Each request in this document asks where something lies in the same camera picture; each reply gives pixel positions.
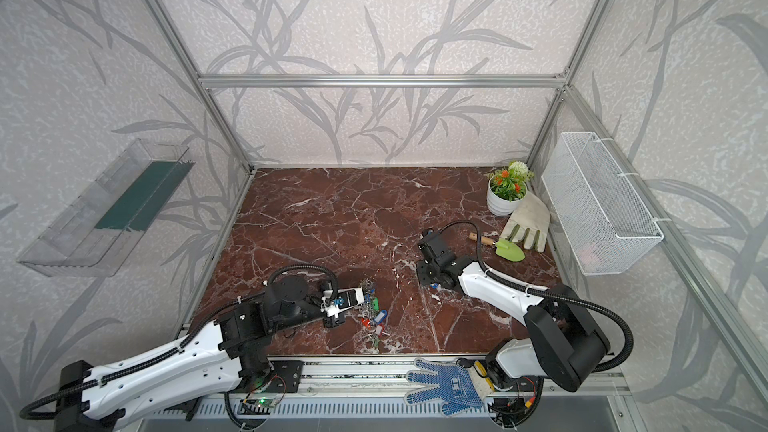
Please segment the green circuit board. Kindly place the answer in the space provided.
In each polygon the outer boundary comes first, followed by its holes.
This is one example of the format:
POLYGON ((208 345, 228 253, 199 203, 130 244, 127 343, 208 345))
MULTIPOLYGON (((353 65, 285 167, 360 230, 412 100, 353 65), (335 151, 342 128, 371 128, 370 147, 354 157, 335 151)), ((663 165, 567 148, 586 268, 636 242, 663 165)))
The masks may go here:
POLYGON ((238 403, 238 413, 246 416, 270 415, 282 400, 281 396, 246 397, 238 403))

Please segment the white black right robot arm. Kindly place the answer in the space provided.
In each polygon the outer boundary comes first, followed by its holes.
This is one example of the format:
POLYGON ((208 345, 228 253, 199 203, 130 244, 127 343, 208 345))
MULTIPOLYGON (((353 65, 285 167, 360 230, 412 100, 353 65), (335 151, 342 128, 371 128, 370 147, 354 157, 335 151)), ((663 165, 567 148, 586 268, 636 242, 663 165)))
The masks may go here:
MULTIPOLYGON (((448 227, 467 225, 467 220, 448 227)), ((634 350, 629 324, 612 310, 584 300, 570 287, 541 287, 489 267, 475 236, 475 254, 458 256, 440 230, 426 229, 418 242, 420 283, 439 285, 481 300, 525 326, 528 337, 508 339, 489 352, 481 375, 494 387, 510 388, 524 377, 543 377, 568 392, 594 372, 614 369, 634 350)))

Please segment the white potted flower plant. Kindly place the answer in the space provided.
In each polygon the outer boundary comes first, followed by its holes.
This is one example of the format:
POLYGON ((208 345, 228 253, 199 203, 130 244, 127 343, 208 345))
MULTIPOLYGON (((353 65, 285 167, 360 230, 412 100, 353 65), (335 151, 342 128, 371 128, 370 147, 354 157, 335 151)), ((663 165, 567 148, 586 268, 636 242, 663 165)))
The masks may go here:
POLYGON ((522 161, 512 161, 491 172, 486 197, 490 212, 498 217, 511 215, 527 195, 528 182, 533 177, 534 173, 522 161))

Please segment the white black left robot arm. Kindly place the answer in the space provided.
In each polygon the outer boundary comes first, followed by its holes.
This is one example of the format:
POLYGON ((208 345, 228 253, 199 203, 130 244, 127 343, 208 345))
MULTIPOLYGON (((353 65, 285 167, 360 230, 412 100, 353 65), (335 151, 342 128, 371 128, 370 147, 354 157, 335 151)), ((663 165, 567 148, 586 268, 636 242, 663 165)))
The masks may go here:
POLYGON ((340 288, 325 267, 282 267, 262 291, 219 307, 172 342, 107 365, 66 366, 58 391, 19 416, 50 421, 57 431, 115 431, 211 394, 259 388, 273 374, 267 349, 277 333, 314 322, 338 326, 363 301, 362 288, 340 288))

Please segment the blue dotted work glove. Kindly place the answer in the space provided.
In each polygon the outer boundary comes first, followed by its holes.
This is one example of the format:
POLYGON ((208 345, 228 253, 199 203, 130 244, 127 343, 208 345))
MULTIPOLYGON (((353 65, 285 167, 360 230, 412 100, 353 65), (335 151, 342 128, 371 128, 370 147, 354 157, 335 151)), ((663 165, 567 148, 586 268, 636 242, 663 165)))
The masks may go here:
POLYGON ((493 385, 474 367, 422 358, 415 359, 414 369, 406 373, 406 380, 412 387, 404 396, 406 404, 439 403, 441 414, 448 417, 481 409, 486 397, 494 392, 493 385))

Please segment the beige work glove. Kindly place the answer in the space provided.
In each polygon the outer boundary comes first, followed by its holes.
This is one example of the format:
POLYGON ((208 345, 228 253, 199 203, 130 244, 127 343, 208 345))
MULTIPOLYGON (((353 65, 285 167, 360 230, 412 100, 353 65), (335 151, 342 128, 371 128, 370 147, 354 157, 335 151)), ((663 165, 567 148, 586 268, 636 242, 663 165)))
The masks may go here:
POLYGON ((528 192, 505 224, 500 238, 520 244, 526 250, 543 253, 548 239, 551 213, 544 202, 528 192))

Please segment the clear plastic wall tray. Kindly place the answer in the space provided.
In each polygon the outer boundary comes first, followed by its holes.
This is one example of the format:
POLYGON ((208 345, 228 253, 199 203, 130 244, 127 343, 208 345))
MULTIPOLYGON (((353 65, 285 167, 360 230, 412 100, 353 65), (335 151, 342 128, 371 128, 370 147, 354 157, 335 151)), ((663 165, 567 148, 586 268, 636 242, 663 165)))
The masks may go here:
POLYGON ((187 145, 134 140, 17 262, 46 277, 114 276, 194 165, 187 145))

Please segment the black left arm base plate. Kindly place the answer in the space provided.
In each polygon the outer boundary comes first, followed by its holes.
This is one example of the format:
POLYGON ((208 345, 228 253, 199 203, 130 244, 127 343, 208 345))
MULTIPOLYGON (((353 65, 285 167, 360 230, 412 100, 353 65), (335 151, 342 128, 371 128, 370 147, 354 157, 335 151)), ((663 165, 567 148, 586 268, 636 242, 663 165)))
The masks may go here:
POLYGON ((271 376, 264 381, 260 394, 297 393, 302 378, 304 362, 301 360, 277 360, 272 362, 271 376))

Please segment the steel key ring disc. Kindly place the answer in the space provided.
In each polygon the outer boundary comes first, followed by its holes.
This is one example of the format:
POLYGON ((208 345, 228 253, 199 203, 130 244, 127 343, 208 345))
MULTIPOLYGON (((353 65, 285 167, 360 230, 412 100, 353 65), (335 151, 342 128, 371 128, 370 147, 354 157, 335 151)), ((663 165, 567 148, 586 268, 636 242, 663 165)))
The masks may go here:
POLYGON ((388 335, 386 322, 388 311, 380 305, 375 282, 363 279, 360 283, 363 292, 363 302, 360 306, 360 324, 365 334, 366 347, 378 352, 379 346, 388 335))

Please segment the green garden trowel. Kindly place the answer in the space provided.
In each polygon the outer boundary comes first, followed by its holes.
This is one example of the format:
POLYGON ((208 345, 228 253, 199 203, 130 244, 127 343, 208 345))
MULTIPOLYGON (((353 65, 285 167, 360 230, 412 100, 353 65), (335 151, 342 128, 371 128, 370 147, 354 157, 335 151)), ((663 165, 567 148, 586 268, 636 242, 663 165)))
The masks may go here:
POLYGON ((523 250, 517 244, 508 240, 493 240, 473 232, 468 234, 468 238, 473 241, 479 241, 482 245, 493 247, 497 256, 509 262, 521 262, 525 259, 523 250))

